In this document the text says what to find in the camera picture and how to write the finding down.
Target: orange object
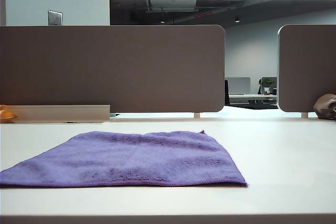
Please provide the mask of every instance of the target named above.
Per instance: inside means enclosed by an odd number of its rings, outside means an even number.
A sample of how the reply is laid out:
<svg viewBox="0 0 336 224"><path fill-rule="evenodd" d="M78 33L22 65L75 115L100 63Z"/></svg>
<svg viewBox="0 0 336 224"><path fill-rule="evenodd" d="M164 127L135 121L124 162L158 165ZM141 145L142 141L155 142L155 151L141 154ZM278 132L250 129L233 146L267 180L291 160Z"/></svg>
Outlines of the orange object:
<svg viewBox="0 0 336 224"><path fill-rule="evenodd" d="M7 109L6 105L0 105L0 119L1 122L4 119L11 119L11 118L15 118L16 115L14 115L10 110Z"/></svg>

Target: desk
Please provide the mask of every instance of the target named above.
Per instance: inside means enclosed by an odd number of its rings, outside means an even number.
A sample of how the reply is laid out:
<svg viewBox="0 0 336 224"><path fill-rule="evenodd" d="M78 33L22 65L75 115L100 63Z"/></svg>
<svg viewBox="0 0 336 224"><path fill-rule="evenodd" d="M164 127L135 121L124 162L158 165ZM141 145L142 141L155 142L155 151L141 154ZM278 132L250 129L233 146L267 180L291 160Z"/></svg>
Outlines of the desk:
<svg viewBox="0 0 336 224"><path fill-rule="evenodd" d="M150 118L160 115L165 114L121 114L92 124L1 125L1 170L82 132L205 130L229 151L248 188L2 189L2 223L336 223L335 121L228 106L200 119L192 113Z"/></svg>
<svg viewBox="0 0 336 224"><path fill-rule="evenodd" d="M277 96L274 94L229 94L230 103L243 103L249 101L269 100L277 102Z"/></svg>

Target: brown bag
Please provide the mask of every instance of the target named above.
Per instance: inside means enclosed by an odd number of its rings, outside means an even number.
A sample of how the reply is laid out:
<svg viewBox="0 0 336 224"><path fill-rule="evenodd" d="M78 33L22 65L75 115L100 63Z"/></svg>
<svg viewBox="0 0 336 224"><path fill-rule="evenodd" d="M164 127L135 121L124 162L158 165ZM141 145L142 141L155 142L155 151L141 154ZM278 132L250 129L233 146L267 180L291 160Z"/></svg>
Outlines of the brown bag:
<svg viewBox="0 0 336 224"><path fill-rule="evenodd" d="M314 111L319 119L336 118L336 95L325 94L314 105Z"/></svg>

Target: towel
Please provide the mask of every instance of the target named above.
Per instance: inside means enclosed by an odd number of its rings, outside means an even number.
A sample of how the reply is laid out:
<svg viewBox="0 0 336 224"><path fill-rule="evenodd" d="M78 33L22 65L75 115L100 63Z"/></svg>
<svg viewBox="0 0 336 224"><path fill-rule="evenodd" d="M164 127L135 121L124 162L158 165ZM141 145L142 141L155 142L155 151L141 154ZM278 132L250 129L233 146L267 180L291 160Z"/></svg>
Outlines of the towel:
<svg viewBox="0 0 336 224"><path fill-rule="evenodd" d="M88 132L0 173L1 187L247 186L215 139L188 131Z"/></svg>

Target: electrical outlet plate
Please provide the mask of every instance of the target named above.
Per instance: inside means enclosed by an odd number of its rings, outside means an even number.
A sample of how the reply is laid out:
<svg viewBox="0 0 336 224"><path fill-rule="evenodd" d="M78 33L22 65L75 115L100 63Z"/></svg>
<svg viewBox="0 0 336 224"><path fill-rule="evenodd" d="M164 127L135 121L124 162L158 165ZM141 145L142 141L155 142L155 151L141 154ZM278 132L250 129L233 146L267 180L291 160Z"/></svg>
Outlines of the electrical outlet plate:
<svg viewBox="0 0 336 224"><path fill-rule="evenodd" d="M54 10L48 10L48 25L49 26L62 26L63 13Z"/></svg>

